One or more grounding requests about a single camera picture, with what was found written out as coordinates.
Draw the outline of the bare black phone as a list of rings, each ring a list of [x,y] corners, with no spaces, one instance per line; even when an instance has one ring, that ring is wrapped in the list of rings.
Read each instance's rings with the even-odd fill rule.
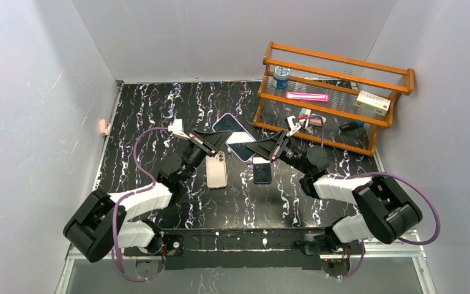
[[[272,182],[272,169],[270,161],[262,157],[254,157],[253,165],[253,182],[255,184],[270,184]]]

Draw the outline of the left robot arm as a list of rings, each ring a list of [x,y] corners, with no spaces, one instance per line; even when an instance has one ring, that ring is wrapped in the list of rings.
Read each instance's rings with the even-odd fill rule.
[[[123,262],[122,249],[148,247],[158,235],[154,227],[134,218],[176,203],[188,181],[206,157],[214,157],[232,136],[231,130],[185,133],[172,124],[169,134],[188,141],[182,154],[167,154],[156,176],[145,170],[138,159],[139,171],[148,175],[149,184],[121,193],[109,194],[102,188],[93,190],[66,223],[62,233],[86,259],[100,261],[112,252]]]

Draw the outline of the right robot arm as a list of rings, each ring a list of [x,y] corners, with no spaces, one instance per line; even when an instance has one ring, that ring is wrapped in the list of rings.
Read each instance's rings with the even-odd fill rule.
[[[337,200],[357,206],[359,212],[345,216],[324,229],[322,244],[337,247],[365,239],[390,244],[423,219],[420,208],[396,182],[381,173],[355,178],[329,174],[329,160],[321,146],[299,149],[283,130],[271,138],[245,143],[247,149],[271,162],[281,160],[303,173],[303,192],[320,200]]]

